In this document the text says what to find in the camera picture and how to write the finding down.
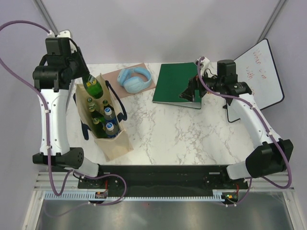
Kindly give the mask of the blue cap water bottle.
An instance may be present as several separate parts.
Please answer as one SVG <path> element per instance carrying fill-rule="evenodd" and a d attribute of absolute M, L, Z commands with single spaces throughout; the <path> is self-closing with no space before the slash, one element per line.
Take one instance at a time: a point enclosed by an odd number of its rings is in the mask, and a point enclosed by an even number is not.
<path fill-rule="evenodd" d="M 118 121 L 117 121 L 115 112 L 109 107 L 106 107 L 104 109 L 104 118 L 105 118 L 107 123 L 112 123 L 114 125 L 118 125 Z"/>
<path fill-rule="evenodd" d="M 117 125 L 109 122 L 106 124 L 106 134 L 109 138 L 115 138 L 119 134 Z"/>

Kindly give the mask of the blue cap water bottle front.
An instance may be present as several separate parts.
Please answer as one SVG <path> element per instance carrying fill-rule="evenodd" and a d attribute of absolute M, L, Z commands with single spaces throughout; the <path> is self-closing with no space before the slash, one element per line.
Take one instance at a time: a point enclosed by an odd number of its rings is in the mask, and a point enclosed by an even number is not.
<path fill-rule="evenodd" d="M 109 122 L 106 124 L 106 134 L 109 138 L 115 138 L 119 134 L 117 125 Z"/>

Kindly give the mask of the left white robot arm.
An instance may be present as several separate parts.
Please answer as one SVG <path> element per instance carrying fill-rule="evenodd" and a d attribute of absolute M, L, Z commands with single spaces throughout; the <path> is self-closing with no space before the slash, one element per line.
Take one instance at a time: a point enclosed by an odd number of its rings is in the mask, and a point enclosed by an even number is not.
<path fill-rule="evenodd" d="M 101 188 L 105 176 L 88 160 L 81 147 L 70 147 L 66 125 L 66 103 L 71 81 L 89 73 L 80 48 L 69 30 L 50 34 L 45 40 L 47 53 L 33 72 L 34 87 L 40 93 L 42 141 L 33 163 L 51 164 L 89 176 L 89 184 Z"/>

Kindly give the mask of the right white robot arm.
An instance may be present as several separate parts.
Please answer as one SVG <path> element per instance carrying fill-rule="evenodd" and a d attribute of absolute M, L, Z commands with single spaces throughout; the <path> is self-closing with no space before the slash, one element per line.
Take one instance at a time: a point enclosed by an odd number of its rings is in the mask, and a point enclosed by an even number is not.
<path fill-rule="evenodd" d="M 224 98 L 228 108 L 233 109 L 243 122 L 254 145 L 254 150 L 244 161 L 227 166 L 227 172 L 220 176 L 221 186 L 229 189 L 237 179 L 266 179 L 268 175 L 284 171 L 291 179 L 289 160 L 294 149 L 291 140 L 282 139 L 270 126 L 258 108 L 251 88 L 246 82 L 238 81 L 233 60 L 218 61 L 217 73 L 211 77 L 208 76 L 211 72 L 209 63 L 205 57 L 195 61 L 197 74 L 189 80 L 180 97 L 193 102 L 209 92 Z"/>

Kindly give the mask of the green glass bottle in bag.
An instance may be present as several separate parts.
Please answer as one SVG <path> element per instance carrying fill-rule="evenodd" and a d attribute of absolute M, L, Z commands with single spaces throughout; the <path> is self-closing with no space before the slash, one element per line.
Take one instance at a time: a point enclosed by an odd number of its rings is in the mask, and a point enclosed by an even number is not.
<path fill-rule="evenodd" d="M 94 124 L 94 132 L 96 134 L 96 137 L 105 138 L 106 133 L 103 124 L 100 122 L 100 120 L 98 118 L 94 118 L 93 124 Z"/>

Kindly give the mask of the beige canvas tote bag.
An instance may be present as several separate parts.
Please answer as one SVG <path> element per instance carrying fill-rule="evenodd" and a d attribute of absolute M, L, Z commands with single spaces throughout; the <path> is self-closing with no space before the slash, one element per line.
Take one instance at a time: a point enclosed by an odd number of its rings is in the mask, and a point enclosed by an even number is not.
<path fill-rule="evenodd" d="M 110 80 L 106 80 L 101 74 L 98 75 L 96 79 L 101 84 L 104 92 L 103 97 L 98 99 L 97 102 L 102 103 L 103 100 L 108 100 L 108 102 L 111 103 L 111 106 L 115 110 L 116 119 L 120 129 L 119 134 L 114 138 L 94 138 L 94 142 L 104 153 L 107 160 L 111 161 L 133 150 L 128 133 L 124 127 L 124 121 L 127 120 L 128 116 L 125 106 L 114 91 L 114 87 Z M 86 92 L 82 84 L 76 85 L 74 95 L 81 121 L 89 127 L 92 127 L 92 119 L 86 105 L 86 98 L 90 95 Z"/>

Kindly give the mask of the green binder folder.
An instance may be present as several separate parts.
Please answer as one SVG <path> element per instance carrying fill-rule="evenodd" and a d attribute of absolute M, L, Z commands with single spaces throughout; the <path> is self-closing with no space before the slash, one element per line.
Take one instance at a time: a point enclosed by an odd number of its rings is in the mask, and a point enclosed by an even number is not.
<path fill-rule="evenodd" d="M 153 103 L 201 109 L 199 93 L 196 92 L 192 97 L 188 95 L 189 80 L 196 75 L 197 67 L 193 62 L 162 64 Z"/>

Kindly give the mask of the brown cardboard sheet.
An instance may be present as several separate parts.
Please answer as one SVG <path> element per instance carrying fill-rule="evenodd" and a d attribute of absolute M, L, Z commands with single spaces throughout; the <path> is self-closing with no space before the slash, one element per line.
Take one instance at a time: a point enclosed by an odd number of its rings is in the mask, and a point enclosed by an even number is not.
<path fill-rule="evenodd" d="M 153 76 L 144 63 L 102 74 L 102 78 L 109 81 L 119 98 L 156 87 Z"/>

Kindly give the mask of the green glass bottle yellow cap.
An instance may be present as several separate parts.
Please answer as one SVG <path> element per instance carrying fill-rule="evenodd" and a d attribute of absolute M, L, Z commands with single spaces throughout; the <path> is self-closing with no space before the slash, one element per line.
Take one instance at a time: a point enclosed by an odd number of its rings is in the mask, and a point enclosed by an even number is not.
<path fill-rule="evenodd" d="M 110 108 L 112 111 L 114 108 L 109 104 L 108 100 L 103 100 L 103 109 Z"/>

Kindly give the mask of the light blue headphones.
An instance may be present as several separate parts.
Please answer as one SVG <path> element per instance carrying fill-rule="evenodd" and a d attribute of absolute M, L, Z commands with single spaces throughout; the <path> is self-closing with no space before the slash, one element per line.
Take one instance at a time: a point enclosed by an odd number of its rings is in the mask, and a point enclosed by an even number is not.
<path fill-rule="evenodd" d="M 133 73 L 138 73 L 146 77 L 147 81 L 144 81 L 141 77 L 132 76 Z M 142 67 L 133 67 L 128 69 L 122 69 L 117 77 L 117 82 L 128 93 L 138 93 L 144 89 L 150 87 L 152 82 L 151 73 Z"/>

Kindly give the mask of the small whiteboard with writing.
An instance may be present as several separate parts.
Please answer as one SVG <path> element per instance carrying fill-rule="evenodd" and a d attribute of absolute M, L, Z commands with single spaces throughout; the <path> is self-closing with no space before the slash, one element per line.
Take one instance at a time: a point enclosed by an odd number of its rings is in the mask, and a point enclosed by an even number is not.
<path fill-rule="evenodd" d="M 284 100 L 284 92 L 268 39 L 235 59 L 239 82 L 246 82 L 260 110 Z"/>

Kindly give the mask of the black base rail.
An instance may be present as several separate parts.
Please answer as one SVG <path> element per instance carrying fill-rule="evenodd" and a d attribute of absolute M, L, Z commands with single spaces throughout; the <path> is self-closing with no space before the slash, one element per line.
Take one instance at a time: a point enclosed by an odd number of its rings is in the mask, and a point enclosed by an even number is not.
<path fill-rule="evenodd" d="M 107 189 L 114 196 L 211 196 L 214 190 L 247 189 L 243 179 L 231 180 L 226 165 L 103 165 L 99 175 L 80 179 L 79 189 Z"/>

